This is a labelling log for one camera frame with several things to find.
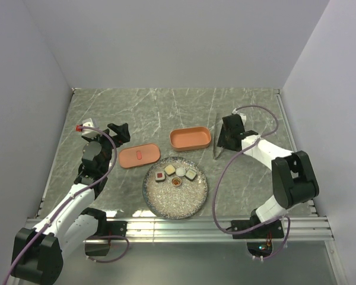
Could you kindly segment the metal tongs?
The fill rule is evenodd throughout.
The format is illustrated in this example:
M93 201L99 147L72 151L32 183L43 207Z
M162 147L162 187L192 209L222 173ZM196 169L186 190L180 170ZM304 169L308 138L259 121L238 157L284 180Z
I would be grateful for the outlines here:
M220 138L220 131L218 130L219 124L221 123L221 119L219 118L219 114L215 114L215 122L214 122L214 143L213 143L213 152L212 156L214 160L218 160L222 153L224 152L224 149L222 147L218 147L217 143Z

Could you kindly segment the orange lunch box base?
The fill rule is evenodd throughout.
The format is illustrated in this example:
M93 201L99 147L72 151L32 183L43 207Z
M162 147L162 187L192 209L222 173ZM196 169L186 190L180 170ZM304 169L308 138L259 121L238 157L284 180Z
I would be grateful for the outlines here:
M191 151L207 148L212 141L207 127L175 129L170 133L170 144L175 151Z

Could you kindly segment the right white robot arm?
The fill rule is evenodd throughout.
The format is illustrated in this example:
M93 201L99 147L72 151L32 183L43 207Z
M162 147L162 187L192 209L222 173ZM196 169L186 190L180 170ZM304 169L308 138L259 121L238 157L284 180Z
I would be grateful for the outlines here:
M284 216L293 206L319 194L319 185L306 152L286 150L255 131L246 131L238 114L222 118L217 146L237 152L231 161L245 154L271 171L272 196L252 211L249 221L249 230L256 237L265 236L271 229L270 223Z

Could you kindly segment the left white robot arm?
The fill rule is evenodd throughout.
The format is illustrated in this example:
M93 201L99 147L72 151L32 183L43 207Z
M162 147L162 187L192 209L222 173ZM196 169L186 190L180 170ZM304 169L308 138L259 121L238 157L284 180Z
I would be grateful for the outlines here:
M108 124L104 131L91 120L77 125L86 140L78 175L62 201L31 229L15 235L12 261L7 277L35 284L54 284L64 260L85 240L126 238L126 223L112 226L104 211L90 207L98 198L115 166L117 148L131 139L128 124Z

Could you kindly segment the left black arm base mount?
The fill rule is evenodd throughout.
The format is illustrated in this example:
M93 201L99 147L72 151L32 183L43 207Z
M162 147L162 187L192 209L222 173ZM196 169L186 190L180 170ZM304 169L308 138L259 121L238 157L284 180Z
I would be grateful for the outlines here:
M107 221L105 234L108 236L126 236L127 232L127 221L123 220L112 220Z

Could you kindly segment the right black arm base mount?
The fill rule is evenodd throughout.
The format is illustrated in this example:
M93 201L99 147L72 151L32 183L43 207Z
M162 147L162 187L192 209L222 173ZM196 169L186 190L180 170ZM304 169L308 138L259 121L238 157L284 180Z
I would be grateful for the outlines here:
M252 227L251 220L232 220L230 230L232 231L233 239L282 239L284 238L284 230L280 220L258 227L246 233L235 234L235 232L245 231Z

